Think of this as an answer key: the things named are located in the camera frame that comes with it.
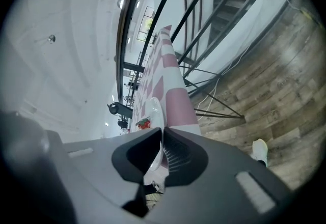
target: balcony railing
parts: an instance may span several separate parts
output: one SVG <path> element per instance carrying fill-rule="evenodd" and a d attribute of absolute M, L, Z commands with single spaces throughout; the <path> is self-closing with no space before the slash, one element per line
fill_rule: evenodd
<path fill-rule="evenodd" d="M 212 11 L 212 14 L 210 15 L 210 17 L 204 22 L 203 25 L 201 24 L 201 19 L 200 19 L 199 30 L 196 33 L 196 35 L 194 35 L 194 33 L 192 33 L 191 43 L 189 45 L 186 45 L 186 41 L 185 41 L 184 53 L 180 54 L 180 55 L 177 55 L 178 63 L 180 65 L 180 67 L 183 67 L 183 66 L 181 66 L 181 64 L 183 62 L 186 62 L 189 65 L 188 67 L 185 67 L 187 69 L 187 71 L 184 73 L 184 76 L 183 76 L 187 86 L 192 85 L 192 83 L 189 82 L 188 80 L 186 80 L 186 77 L 191 73 L 191 71 L 199 70 L 199 69 L 197 69 L 197 66 L 200 64 L 200 62 L 202 60 L 204 60 L 216 48 L 216 46 L 224 39 L 224 37 L 236 25 L 237 21 L 244 15 L 244 13 L 245 13 L 247 7 L 249 6 L 249 4 L 252 4 L 254 1 L 255 0 L 246 0 L 242 4 L 242 6 L 240 8 L 238 8 L 236 13 L 234 13 L 234 16 L 232 17 L 231 20 L 228 21 L 228 23 L 226 24 L 224 29 L 222 31 L 220 31 L 219 34 L 216 37 L 214 37 L 213 41 L 210 44 L 208 44 L 207 49 L 201 55 L 199 55 L 199 57 L 198 57 L 197 56 L 198 55 L 198 44 L 197 44 L 198 41 L 200 40 L 200 38 L 204 34 L 204 32 L 212 24 L 212 21 L 213 21 L 214 17 L 227 4 L 228 0 L 220 0 L 219 3 L 213 8 L 213 11 Z M 136 7 L 137 2 L 138 2 L 138 0 L 125 0 L 125 5 L 122 8 L 121 14 L 120 14 L 120 20 L 119 20 L 119 26 L 118 26 L 118 35 L 117 35 L 117 49 L 116 49 L 116 56 L 117 56 L 117 66 L 116 66 L 117 90 L 118 90 L 118 99 L 119 99 L 120 103 L 122 103 L 122 100 L 123 100 L 123 69 L 126 68 L 126 67 L 128 67 L 130 69 L 130 64 L 129 63 L 127 64 L 127 63 L 124 62 L 126 43 L 127 43 L 127 33 L 128 33 L 128 30 L 129 30 L 129 25 L 130 25 L 130 22 L 131 22 L 132 14 L 133 14 L 133 11 L 134 11 L 134 9 Z M 152 34 L 154 32 L 155 26 L 157 24 L 157 21 L 158 21 L 158 19 L 160 17 L 160 14 L 161 14 L 166 2 L 167 2 L 167 0 L 161 0 L 158 8 L 156 9 L 154 19 L 152 21 L 151 27 L 150 27 L 149 32 L 148 32 L 148 36 L 147 36 L 145 44 L 144 44 L 144 48 L 143 48 L 143 50 L 141 52 L 140 61 L 138 62 L 138 64 L 135 64 L 133 66 L 133 70 L 135 71 L 135 76 L 132 79 L 132 82 L 134 82 L 134 83 L 132 84 L 131 94 L 129 94 L 131 100 L 133 100 L 133 98 L 134 98 L 134 93 L 135 93 L 135 89 L 136 89 L 136 86 L 137 86 L 136 82 L 138 82 L 140 73 L 144 69 L 144 67 L 142 66 L 142 63 L 143 63 L 143 60 L 144 60 L 144 57 L 145 57 L 145 54 L 146 54 L 146 51 L 147 51 L 151 36 L 152 36 Z M 172 42 L 178 36 L 181 28 L 187 22 L 187 19 L 190 16 L 190 14 L 193 14 L 193 15 L 195 14 L 194 13 L 195 6 L 196 6 L 196 4 L 198 2 L 200 3 L 200 6 L 201 6 L 201 8 L 200 8 L 200 12 L 201 12 L 202 11 L 202 0 L 192 0 L 191 3 L 188 6 L 185 5 L 184 15 L 183 15 L 182 19 L 180 20 L 178 26 L 174 30 L 173 34 L 171 35 L 171 41 Z M 188 57 L 189 53 L 191 53 L 193 48 L 195 48 L 195 54 L 194 54 L 195 59 L 194 60 L 192 60 L 192 58 Z"/>

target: pink and white checkered fabric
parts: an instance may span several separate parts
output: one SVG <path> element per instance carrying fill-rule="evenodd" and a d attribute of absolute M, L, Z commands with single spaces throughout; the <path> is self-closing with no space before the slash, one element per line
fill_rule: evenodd
<path fill-rule="evenodd" d="M 171 26 L 161 29 L 149 54 L 143 78 L 135 93 L 131 132 L 145 114 L 146 103 L 157 97 L 164 113 L 165 126 L 200 134 L 199 125 L 190 102 L 174 48 L 170 39 Z"/>

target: staircase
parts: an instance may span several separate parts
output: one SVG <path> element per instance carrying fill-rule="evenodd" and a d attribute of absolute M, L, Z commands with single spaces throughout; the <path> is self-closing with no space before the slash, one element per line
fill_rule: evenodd
<path fill-rule="evenodd" d="M 216 8 L 222 0 L 214 0 Z M 256 0 L 228 0 L 211 23 L 208 46 L 215 48 L 246 14 Z"/>

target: window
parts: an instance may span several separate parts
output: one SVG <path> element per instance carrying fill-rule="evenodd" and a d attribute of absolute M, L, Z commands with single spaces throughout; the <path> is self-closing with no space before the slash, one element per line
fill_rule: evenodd
<path fill-rule="evenodd" d="M 146 41 L 149 29 L 151 28 L 153 18 L 155 16 L 155 11 L 153 8 L 148 7 L 146 8 L 141 26 L 138 31 L 137 39 L 141 41 Z M 157 34 L 156 34 L 156 29 L 154 29 L 154 32 L 151 36 L 151 39 L 149 41 L 150 44 L 154 44 L 156 40 Z"/>

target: checkered tablecloth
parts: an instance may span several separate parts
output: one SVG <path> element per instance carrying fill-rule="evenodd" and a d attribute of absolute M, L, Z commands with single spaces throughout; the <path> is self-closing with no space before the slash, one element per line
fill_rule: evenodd
<path fill-rule="evenodd" d="M 199 125 L 190 102 L 170 39 L 171 26 L 161 29 L 149 54 L 147 65 L 135 94 L 130 131 L 146 115 L 146 104 L 152 97 L 160 101 L 165 126 L 200 134 Z"/>

